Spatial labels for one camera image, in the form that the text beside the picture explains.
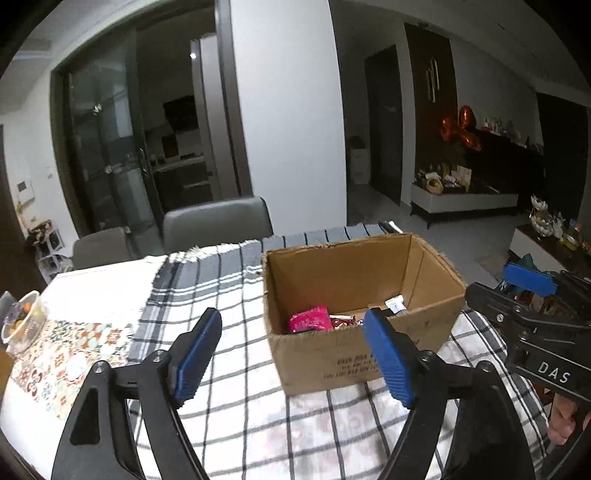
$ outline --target chair backrest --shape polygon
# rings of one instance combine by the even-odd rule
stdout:
[[[121,227],[83,236],[74,243],[72,261],[76,270],[133,260],[127,235]]]
[[[260,197],[203,203],[168,212],[164,217],[164,249],[185,251],[261,240],[273,235],[267,204]]]

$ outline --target plaid tablecloth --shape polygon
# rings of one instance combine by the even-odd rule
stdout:
[[[138,362],[156,349],[168,349],[205,308],[220,310],[222,338],[195,398],[179,411],[211,478],[378,476],[408,410],[390,396],[383,379],[285,396],[265,337],[261,253],[382,233],[377,225],[357,225],[173,254],[164,262],[129,360]],[[503,365],[505,345],[488,321],[474,311],[463,312],[439,355],[459,365],[474,366],[487,359],[496,366],[539,467],[547,442],[546,416],[530,382],[508,374]],[[144,472],[147,478],[160,478],[138,403],[130,409]],[[441,475],[456,416],[457,402],[449,401],[429,479]]]

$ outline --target orange balloon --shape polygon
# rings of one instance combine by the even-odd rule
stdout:
[[[476,150],[480,152],[482,150],[482,146],[480,145],[480,138],[478,138],[475,134],[461,129],[459,132],[459,137],[462,144],[467,147],[471,148],[472,150]]]
[[[439,133],[445,142],[449,142],[458,133],[458,126],[454,119],[445,117],[439,125]]]
[[[464,105],[460,108],[458,123],[460,124],[460,128],[471,128],[476,126],[476,117],[474,117],[474,112],[469,106]]]

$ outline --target human hand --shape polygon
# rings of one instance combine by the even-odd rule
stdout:
[[[548,425],[548,438],[556,445],[564,445],[574,431],[574,412],[577,404],[568,398],[556,394],[552,403],[552,413]],[[583,430],[591,420],[591,411],[585,417]]]

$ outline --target ceiling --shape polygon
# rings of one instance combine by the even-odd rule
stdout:
[[[573,56],[523,0],[356,1],[397,11],[411,21],[427,22],[429,29],[461,38],[489,53],[535,89],[591,105],[591,88]],[[193,0],[195,3],[203,5],[205,1]],[[0,79],[0,115],[20,108],[39,75],[60,60],[73,37],[89,28],[88,18],[96,18],[98,23],[129,5],[129,0],[63,0],[34,28]],[[147,41],[154,54],[163,54],[157,42]]]
[[[591,103],[591,88],[558,35],[522,0],[355,0],[387,8],[428,29],[461,38],[515,71],[534,88],[552,85],[555,95],[579,92]]]

